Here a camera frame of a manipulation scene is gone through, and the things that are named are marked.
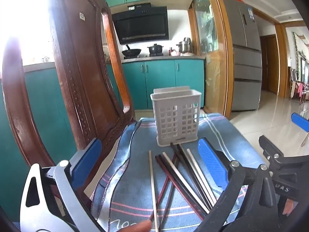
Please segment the person's right hand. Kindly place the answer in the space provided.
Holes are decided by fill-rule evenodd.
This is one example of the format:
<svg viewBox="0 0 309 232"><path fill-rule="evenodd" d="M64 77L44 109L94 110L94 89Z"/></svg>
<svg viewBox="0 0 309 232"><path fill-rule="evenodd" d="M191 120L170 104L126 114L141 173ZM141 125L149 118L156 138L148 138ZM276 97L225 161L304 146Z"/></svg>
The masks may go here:
<svg viewBox="0 0 309 232"><path fill-rule="evenodd" d="M291 199L287 199L284 205L284 209L282 211L282 215L289 216L290 213L292 213L292 211L295 209L297 204L298 202Z"/></svg>

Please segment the person's left hand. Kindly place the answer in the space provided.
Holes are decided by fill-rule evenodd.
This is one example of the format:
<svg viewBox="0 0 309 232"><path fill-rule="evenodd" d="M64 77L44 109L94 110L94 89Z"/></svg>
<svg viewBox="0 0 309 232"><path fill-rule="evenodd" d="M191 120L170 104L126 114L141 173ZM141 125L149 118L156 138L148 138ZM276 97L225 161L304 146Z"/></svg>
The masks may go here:
<svg viewBox="0 0 309 232"><path fill-rule="evenodd" d="M150 220L145 220L138 224L122 228L118 232L150 232L151 228L152 222Z"/></svg>

